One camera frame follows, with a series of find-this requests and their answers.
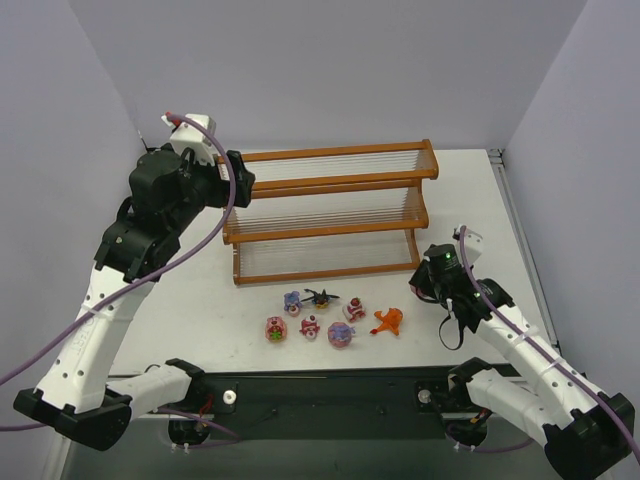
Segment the plastic figurine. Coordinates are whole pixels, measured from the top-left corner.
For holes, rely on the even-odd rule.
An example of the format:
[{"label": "plastic figurine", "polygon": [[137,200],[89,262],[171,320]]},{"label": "plastic figurine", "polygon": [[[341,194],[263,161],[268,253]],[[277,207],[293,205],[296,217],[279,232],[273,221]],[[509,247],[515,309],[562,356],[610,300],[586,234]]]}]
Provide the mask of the plastic figurine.
[{"label": "plastic figurine", "polygon": [[329,343],[336,348],[344,348],[351,343],[351,337],[356,333],[353,327],[344,322],[332,323],[327,330]]},{"label": "plastic figurine", "polygon": [[300,303],[300,292],[295,290],[291,293],[284,294],[284,311],[292,317],[300,315],[300,309],[302,309],[302,303]]},{"label": "plastic figurine", "polygon": [[332,298],[340,298],[338,295],[329,295],[326,290],[322,290],[322,293],[318,293],[308,288],[304,289],[305,292],[313,294],[309,298],[302,299],[303,302],[311,300],[316,308],[327,308]]},{"label": "plastic figurine", "polygon": [[357,297],[352,298],[348,305],[342,307],[342,313],[344,313],[346,319],[351,323],[366,315],[362,302]]},{"label": "plastic figurine", "polygon": [[374,315],[382,323],[378,328],[374,328],[369,333],[375,335],[384,330],[391,330],[395,336],[400,335],[398,327],[400,326],[400,322],[402,322],[402,312],[399,309],[390,308],[385,316],[382,316],[382,312],[376,312]]},{"label": "plastic figurine", "polygon": [[267,318],[267,326],[264,329],[264,336],[270,342],[281,342],[287,338],[287,324],[282,317]]},{"label": "plastic figurine", "polygon": [[320,331],[315,315],[309,315],[308,318],[302,320],[300,327],[300,333],[303,334],[307,340],[315,340]]}]

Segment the white wall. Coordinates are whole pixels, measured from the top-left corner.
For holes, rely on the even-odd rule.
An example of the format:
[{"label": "white wall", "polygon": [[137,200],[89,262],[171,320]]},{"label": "white wall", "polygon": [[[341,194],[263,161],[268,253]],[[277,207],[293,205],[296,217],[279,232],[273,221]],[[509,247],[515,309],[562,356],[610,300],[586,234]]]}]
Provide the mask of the white wall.
[{"label": "white wall", "polygon": [[[141,143],[64,0],[0,7],[0,373],[68,325]],[[51,357],[0,388],[0,424]],[[50,429],[0,433],[0,478],[40,478]]]},{"label": "white wall", "polygon": [[637,0],[589,0],[505,159],[563,352],[636,407],[639,24]]},{"label": "white wall", "polygon": [[503,147],[585,0],[70,0],[150,143]]}]

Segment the orange toy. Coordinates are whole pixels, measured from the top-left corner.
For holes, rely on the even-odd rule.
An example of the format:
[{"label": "orange toy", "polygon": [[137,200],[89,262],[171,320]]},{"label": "orange toy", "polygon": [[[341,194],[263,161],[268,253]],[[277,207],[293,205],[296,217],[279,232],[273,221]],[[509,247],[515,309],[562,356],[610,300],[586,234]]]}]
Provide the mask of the orange toy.
[{"label": "orange toy", "polygon": [[400,335],[398,327],[402,321],[402,312],[397,308],[390,308],[387,314],[383,317],[382,312],[374,313],[376,318],[382,322],[378,328],[374,328],[369,333],[376,334],[383,330],[391,330],[394,335]]}]

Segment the rack shelf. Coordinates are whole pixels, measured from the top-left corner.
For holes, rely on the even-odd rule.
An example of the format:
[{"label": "rack shelf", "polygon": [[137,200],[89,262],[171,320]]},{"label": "rack shelf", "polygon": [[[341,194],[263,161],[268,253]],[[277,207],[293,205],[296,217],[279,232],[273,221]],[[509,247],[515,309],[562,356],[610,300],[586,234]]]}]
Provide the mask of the rack shelf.
[{"label": "rack shelf", "polygon": [[[256,153],[243,159],[257,181],[251,206],[235,209],[224,229],[224,241],[234,249],[236,284],[419,264],[414,229],[429,225],[422,180],[438,177],[429,140]],[[321,259],[323,249],[337,260]],[[364,253],[372,249],[375,254]]]}]

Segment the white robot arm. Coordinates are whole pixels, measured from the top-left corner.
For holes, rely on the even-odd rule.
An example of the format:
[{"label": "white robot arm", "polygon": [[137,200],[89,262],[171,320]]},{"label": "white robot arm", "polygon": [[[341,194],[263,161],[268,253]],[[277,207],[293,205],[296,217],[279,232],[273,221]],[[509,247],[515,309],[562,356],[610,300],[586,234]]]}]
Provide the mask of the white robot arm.
[{"label": "white robot arm", "polygon": [[[483,240],[466,227],[454,232],[454,239],[461,236],[464,252],[454,244],[432,245],[409,284],[421,299],[447,309],[461,331],[468,328],[495,347],[532,391],[474,358],[450,372],[451,395],[461,404],[487,408],[527,433],[544,447],[562,478],[596,478],[631,453],[630,434],[625,436],[620,426],[633,431],[633,406],[622,394],[609,397],[577,373],[495,281],[473,279],[474,285],[470,265],[482,253]],[[469,262],[468,272],[457,248]]]},{"label": "white robot arm", "polygon": [[[96,253],[79,314],[93,316],[66,340],[38,385],[19,392],[14,401],[16,410],[98,450],[111,447],[131,420],[184,399],[193,379],[204,373],[174,359],[143,375],[107,382],[129,324],[158,278],[102,304],[141,278],[160,274],[193,219],[205,207],[221,208],[229,202],[230,184],[220,175],[212,143],[188,125],[195,122],[212,134],[213,120],[192,114],[184,121],[171,114],[163,119],[175,127],[170,144],[138,160],[129,177],[132,195]],[[246,207],[255,176],[246,170],[239,152],[229,151],[227,156],[236,184],[233,205]]]}]

